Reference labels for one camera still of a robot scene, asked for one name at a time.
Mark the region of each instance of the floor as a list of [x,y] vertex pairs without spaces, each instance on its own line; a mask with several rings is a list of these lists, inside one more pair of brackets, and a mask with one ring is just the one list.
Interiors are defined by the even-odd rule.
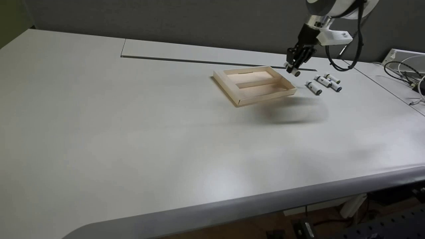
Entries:
[[[410,198],[391,206],[382,206],[374,201],[367,201],[351,221],[343,221],[339,214],[339,207],[310,211],[307,218],[309,222],[314,225],[318,238],[322,239],[342,234],[350,226],[400,213],[419,205],[422,203],[416,198]],[[282,231],[285,239],[297,239],[293,223],[305,218],[306,214],[285,217],[285,214],[280,211],[222,226],[172,235],[164,239],[268,239],[266,234],[270,231]]]

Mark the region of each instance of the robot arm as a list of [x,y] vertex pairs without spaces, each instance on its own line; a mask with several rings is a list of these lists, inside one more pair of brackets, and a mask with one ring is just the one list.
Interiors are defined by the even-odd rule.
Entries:
[[307,0],[311,17],[303,25],[297,45],[287,51],[287,72],[299,76],[301,65],[313,57],[318,44],[327,48],[350,44],[354,39],[347,31],[331,29],[334,20],[359,20],[361,28],[361,20],[370,15],[378,3],[379,0]]

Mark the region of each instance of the wooden frame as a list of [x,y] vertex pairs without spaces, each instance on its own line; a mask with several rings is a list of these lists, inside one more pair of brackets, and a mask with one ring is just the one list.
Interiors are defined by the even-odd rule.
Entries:
[[295,94],[297,88],[270,67],[214,72],[213,77],[236,106]]

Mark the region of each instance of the gray wall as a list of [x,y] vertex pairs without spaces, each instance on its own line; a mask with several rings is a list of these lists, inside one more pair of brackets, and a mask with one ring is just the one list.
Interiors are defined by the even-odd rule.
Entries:
[[[27,1],[42,29],[265,52],[286,52],[309,17],[303,0]],[[424,11],[425,0],[382,0],[365,27],[363,60],[392,47],[425,51]]]
[[23,0],[0,0],[0,48],[32,25]]

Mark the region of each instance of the small metal object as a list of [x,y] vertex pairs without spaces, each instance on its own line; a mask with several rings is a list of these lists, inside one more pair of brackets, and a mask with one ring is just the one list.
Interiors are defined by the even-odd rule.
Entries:
[[290,64],[286,64],[285,68],[287,69],[289,73],[294,75],[295,77],[299,77],[302,75],[299,69],[294,68]]
[[337,78],[335,76],[331,76],[331,75],[326,75],[325,78],[327,78],[331,82],[337,82],[337,84],[342,82],[339,78]]
[[329,80],[326,80],[325,77],[322,77],[322,76],[318,76],[317,78],[315,78],[318,82],[321,82],[323,86],[326,86],[326,88],[331,88],[331,81],[329,81]]
[[338,85],[337,82],[331,82],[331,88],[333,88],[335,92],[342,92],[342,90],[343,90],[343,86]]
[[314,82],[309,81],[306,84],[306,86],[317,96],[321,96],[322,94],[322,89],[318,89],[317,86],[314,86]]

